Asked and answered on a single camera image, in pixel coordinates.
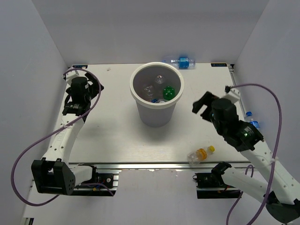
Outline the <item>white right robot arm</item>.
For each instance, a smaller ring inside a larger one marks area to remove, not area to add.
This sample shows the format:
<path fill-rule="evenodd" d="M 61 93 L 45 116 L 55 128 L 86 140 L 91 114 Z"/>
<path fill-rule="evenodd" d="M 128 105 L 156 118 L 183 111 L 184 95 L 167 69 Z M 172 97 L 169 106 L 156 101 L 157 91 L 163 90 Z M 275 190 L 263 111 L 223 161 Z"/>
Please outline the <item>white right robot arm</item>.
<path fill-rule="evenodd" d="M 211 122 L 217 133 L 258 170 L 271 185 L 267 195 L 267 184 L 246 176 L 226 162 L 218 163 L 211 171 L 212 183 L 217 187 L 233 186 L 257 201 L 264 203 L 267 211 L 279 222 L 287 224 L 300 217 L 300 184 L 276 159 L 263 135 L 254 125 L 239 119 L 236 102 L 240 92 L 236 89 L 217 97 L 206 92 L 193 103 L 193 113 L 205 105 L 201 117 Z"/>

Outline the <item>blue-cap clear bottle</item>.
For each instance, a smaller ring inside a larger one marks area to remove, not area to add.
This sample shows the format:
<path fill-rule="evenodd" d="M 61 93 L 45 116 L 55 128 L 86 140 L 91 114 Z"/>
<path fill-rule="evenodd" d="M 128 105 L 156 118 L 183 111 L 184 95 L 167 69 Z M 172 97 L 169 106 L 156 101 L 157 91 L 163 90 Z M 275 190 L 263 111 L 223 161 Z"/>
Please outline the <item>blue-cap clear bottle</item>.
<path fill-rule="evenodd" d="M 251 111 L 246 112 L 245 121 L 252 124 L 256 129 L 260 129 L 260 125 L 258 121 L 256 121 L 253 117 L 253 114 Z"/>

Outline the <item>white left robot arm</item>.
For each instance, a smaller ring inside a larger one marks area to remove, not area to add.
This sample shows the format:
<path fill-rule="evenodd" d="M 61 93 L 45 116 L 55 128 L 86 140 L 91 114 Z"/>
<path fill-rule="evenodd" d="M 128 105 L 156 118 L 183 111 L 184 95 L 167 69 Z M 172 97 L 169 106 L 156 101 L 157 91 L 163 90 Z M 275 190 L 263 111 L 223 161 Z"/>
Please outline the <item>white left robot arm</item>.
<path fill-rule="evenodd" d="M 39 193 L 71 195 L 75 187 L 85 183 L 94 187 L 99 182 L 96 169 L 90 165 L 70 165 L 70 153 L 84 126 L 88 114 L 104 88 L 91 73 L 78 76 L 75 71 L 65 74 L 69 84 L 66 90 L 60 130 L 40 160 L 31 165 L 34 182 Z"/>

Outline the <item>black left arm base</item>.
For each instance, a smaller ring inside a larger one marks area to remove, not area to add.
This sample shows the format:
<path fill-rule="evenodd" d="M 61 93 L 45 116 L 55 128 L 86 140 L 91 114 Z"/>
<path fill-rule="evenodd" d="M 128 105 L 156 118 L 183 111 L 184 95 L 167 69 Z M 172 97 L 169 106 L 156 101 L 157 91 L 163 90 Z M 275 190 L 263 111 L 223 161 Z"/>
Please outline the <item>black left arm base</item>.
<path fill-rule="evenodd" d="M 92 177 L 75 186 L 72 196 L 114 196 L 118 186 L 118 173 L 92 166 Z"/>

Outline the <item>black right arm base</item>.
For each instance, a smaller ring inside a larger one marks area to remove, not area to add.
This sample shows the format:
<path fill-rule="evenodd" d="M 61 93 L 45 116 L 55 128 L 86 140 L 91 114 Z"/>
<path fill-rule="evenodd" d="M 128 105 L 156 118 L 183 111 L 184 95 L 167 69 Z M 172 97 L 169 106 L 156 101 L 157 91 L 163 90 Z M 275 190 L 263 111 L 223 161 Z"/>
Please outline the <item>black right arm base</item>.
<path fill-rule="evenodd" d="M 193 180 L 196 183 L 198 199 L 237 199 L 241 194 L 241 191 L 233 186 L 214 181 L 211 173 L 195 173 Z"/>

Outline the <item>crushed clear blue-label bottle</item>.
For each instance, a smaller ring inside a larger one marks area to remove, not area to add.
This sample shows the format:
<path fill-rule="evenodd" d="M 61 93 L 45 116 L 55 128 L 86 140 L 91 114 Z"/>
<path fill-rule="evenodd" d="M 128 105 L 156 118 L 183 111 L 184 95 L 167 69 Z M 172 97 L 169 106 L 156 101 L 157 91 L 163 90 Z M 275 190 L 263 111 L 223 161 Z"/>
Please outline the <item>crushed clear blue-label bottle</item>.
<path fill-rule="evenodd" d="M 151 103 L 156 103 L 156 104 L 161 104 L 161 103 L 166 103 L 166 102 L 168 102 L 168 100 L 166 100 L 166 99 L 157 99 L 157 98 L 155 98 L 155 99 L 152 99 L 150 102 L 151 102 Z"/>

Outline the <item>yellow-cap orange-label bottle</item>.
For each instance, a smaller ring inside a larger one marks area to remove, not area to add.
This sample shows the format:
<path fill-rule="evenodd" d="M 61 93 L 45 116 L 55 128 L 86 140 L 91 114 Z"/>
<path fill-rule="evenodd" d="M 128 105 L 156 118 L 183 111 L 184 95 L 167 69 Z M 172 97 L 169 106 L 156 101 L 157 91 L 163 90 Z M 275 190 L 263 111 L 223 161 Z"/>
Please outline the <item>yellow-cap orange-label bottle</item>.
<path fill-rule="evenodd" d="M 214 146 L 209 146 L 207 148 L 200 148 L 196 151 L 190 152 L 187 155 L 187 161 L 191 166 L 196 166 L 201 162 L 205 161 L 210 155 L 214 154 Z"/>

